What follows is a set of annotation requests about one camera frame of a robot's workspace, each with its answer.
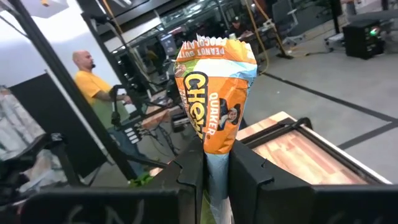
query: black panel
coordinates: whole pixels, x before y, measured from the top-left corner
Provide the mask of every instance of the black panel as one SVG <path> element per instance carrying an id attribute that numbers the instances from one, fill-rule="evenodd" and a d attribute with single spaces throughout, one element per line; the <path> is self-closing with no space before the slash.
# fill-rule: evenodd
<path id="1" fill-rule="evenodd" d="M 87 129 L 47 74 L 10 87 L 24 108 L 47 133 L 62 133 L 74 169 L 83 177 L 106 161 Z"/>

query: concrete floor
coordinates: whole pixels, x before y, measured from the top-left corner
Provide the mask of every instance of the concrete floor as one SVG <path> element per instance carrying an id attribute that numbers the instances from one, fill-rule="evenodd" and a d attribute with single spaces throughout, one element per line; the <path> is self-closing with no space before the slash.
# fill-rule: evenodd
<path id="1" fill-rule="evenodd" d="M 303 52 L 325 51 L 322 40 L 328 36 L 330 33 L 300 47 Z M 254 82 L 244 118 L 250 125 L 285 111 L 295 118 L 309 117 L 314 130 L 337 146 L 350 142 L 386 124 L 398 124 L 398 119 L 395 119 L 398 118 L 398 105 L 392 103 L 398 96 L 396 62 L 398 54 L 361 60 L 347 57 L 343 52 L 333 52 L 293 60 L 270 56 L 267 70 L 270 74 L 299 85 L 393 117 L 393 121 L 379 119 L 267 76 L 260 76 Z M 391 182 L 398 183 L 398 129 L 394 127 L 345 150 Z M 170 152 L 164 151 L 159 145 L 156 149 L 147 138 L 139 143 L 141 152 L 152 158 L 158 157 L 163 162 L 172 158 Z M 173 134 L 172 139 L 181 148 L 189 142 L 189 138 L 179 134 Z M 162 155 L 159 150 L 169 155 Z M 126 179 L 120 171 L 108 164 L 102 168 L 94 182 L 94 186 L 122 187 L 125 184 Z"/>

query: orange snack wrapper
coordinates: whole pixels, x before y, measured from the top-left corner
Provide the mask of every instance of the orange snack wrapper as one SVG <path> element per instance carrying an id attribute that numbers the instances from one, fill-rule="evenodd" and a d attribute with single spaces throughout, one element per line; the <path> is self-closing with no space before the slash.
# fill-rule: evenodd
<path id="1" fill-rule="evenodd" d="M 183 43 L 175 79 L 205 152 L 231 150 L 256 76 L 257 63 L 247 43 L 201 36 Z"/>

